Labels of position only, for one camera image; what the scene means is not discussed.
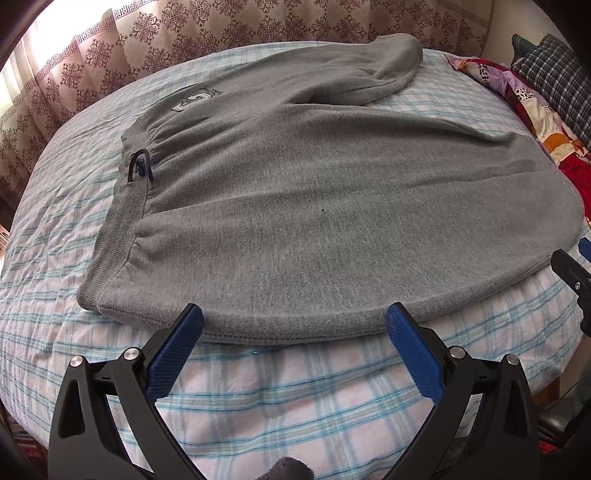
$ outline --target black drawstring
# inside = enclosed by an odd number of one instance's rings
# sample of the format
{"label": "black drawstring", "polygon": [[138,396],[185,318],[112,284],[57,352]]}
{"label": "black drawstring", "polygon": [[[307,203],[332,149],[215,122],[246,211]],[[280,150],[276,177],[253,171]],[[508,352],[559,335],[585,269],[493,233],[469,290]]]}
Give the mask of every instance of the black drawstring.
{"label": "black drawstring", "polygon": [[[144,158],[138,158],[141,154],[144,154]],[[129,170],[127,172],[127,183],[134,180],[134,166],[135,171],[139,173],[140,177],[145,177],[147,171],[150,181],[154,181],[152,165],[150,164],[150,153],[145,148],[142,148],[131,155],[131,160],[129,161]]]}

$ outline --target pink curtain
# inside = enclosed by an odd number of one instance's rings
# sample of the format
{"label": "pink curtain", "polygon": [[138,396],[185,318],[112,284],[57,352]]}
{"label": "pink curtain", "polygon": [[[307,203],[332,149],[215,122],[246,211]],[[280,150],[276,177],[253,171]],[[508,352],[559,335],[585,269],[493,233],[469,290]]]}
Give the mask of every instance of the pink curtain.
{"label": "pink curtain", "polygon": [[136,0],[109,10],[48,59],[0,116],[0,223],[9,228],[57,129],[138,78],[255,43],[366,43],[398,32],[414,35],[425,48],[479,55],[491,5],[492,0]]}

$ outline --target plaid pillow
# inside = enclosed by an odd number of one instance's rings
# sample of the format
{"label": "plaid pillow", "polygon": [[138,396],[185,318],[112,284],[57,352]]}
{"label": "plaid pillow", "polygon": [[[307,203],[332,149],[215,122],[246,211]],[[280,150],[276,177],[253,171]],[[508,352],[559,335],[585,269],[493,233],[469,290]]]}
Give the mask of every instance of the plaid pillow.
{"label": "plaid pillow", "polygon": [[511,68],[530,81],[591,150],[591,79],[571,49],[548,34]]}

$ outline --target logo patch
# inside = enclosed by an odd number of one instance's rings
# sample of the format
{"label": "logo patch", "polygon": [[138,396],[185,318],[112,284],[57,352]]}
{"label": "logo patch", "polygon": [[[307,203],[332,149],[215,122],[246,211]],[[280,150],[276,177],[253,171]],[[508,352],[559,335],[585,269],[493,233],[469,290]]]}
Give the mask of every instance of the logo patch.
{"label": "logo patch", "polygon": [[171,110],[174,110],[175,112],[182,112],[189,108],[192,104],[201,102],[203,100],[208,100],[215,95],[219,95],[220,93],[221,92],[218,92],[217,90],[202,88],[200,89],[200,93],[196,93],[195,95],[187,97],[185,100],[172,107]]}

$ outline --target blue and white checkered sheet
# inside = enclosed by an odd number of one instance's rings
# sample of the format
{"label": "blue and white checkered sheet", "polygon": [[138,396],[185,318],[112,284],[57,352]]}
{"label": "blue and white checkered sheet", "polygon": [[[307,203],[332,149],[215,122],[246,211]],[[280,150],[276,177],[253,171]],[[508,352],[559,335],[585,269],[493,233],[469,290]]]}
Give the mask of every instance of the blue and white checkered sheet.
{"label": "blue and white checkered sheet", "polygon": [[[315,44],[237,48],[174,66],[79,113],[49,143],[18,208],[0,280],[0,397],[42,444],[49,440],[69,359],[113,359],[151,334],[76,303],[111,203],[120,135],[142,110],[177,89]],[[496,94],[430,50],[407,87],[372,106],[451,119],[489,133],[529,134]],[[591,267],[575,248],[570,253]],[[546,267],[428,326],[475,357],[519,355],[537,391],[563,371],[580,341],[581,318],[573,292]],[[121,405],[117,399],[111,404],[131,458],[146,466]],[[461,433],[476,406],[470,405]],[[310,465],[319,479],[358,480],[383,477],[420,428],[431,401],[421,398],[384,333],[281,348],[197,345],[172,394],[157,407],[210,480],[255,478],[284,455]]]}

